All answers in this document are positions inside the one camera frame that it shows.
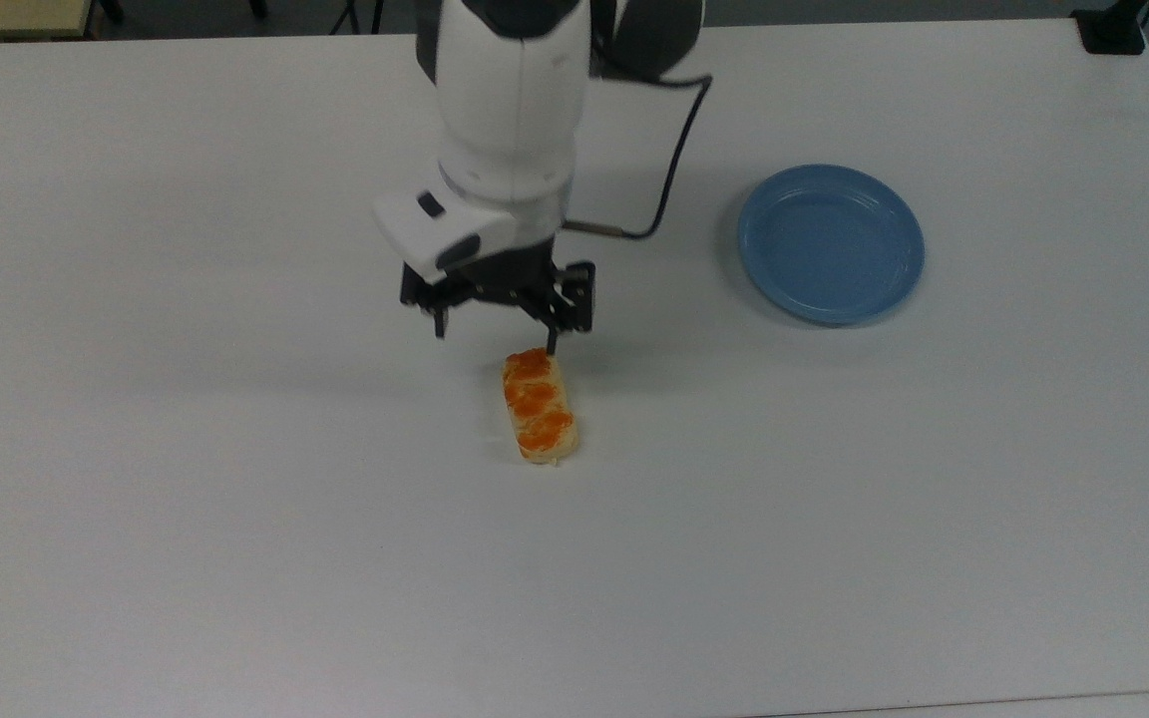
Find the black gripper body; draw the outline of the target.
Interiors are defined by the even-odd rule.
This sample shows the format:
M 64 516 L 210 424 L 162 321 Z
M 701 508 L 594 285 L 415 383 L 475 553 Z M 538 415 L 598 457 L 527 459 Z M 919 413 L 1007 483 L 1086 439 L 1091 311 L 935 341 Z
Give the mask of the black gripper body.
M 488 257 L 466 258 L 437 269 L 427 280 L 411 265 L 403 267 L 400 299 L 434 318 L 438 306 L 448 309 L 476 303 L 516 306 L 548 329 L 557 324 L 562 333 L 589 333 L 594 322 L 592 262 L 556 265 L 555 240 L 498 250 Z

